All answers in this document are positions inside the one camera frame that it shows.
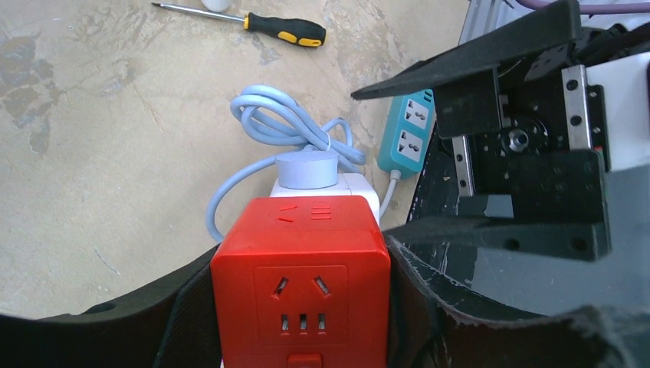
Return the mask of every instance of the white plastic cap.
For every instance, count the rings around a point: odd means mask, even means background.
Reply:
[[[232,0],[201,0],[209,11],[220,13],[232,5]]]
[[[338,182],[339,154],[335,151],[299,151],[275,159],[278,184],[289,189],[320,189]]]

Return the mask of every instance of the red switch button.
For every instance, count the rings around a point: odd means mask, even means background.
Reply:
[[[320,354],[291,354],[287,368],[323,368]]]

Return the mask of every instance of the screwdriver shaft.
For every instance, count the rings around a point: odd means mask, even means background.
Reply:
[[[183,5],[159,4],[157,2],[152,2],[151,4],[153,4],[155,6],[158,6],[160,8],[165,8],[165,9],[173,10],[173,11],[176,11],[176,12],[178,11],[178,12],[186,13],[186,14],[201,15],[203,17],[221,19],[221,20],[225,20],[225,21],[238,21],[240,23],[244,22],[243,17],[238,17],[236,15],[214,13],[212,11],[206,11],[206,10],[197,9],[197,8],[190,8],[189,6],[183,6]]]

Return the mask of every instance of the screwdriver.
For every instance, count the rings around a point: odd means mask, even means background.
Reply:
[[[159,4],[152,2],[160,8],[178,11],[181,13],[202,15],[208,18],[221,19],[226,21],[238,21],[243,23],[244,29],[250,32],[261,32],[274,38],[285,40],[290,44],[306,48],[317,48],[325,43],[326,31],[320,25],[305,19],[283,19],[275,17],[261,17],[253,13],[245,17],[214,13],[197,8],[190,8],[183,5]]]

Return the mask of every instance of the red power strip cube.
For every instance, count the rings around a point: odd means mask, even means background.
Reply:
[[[254,199],[210,268],[226,368],[386,366],[390,259],[363,197]]]

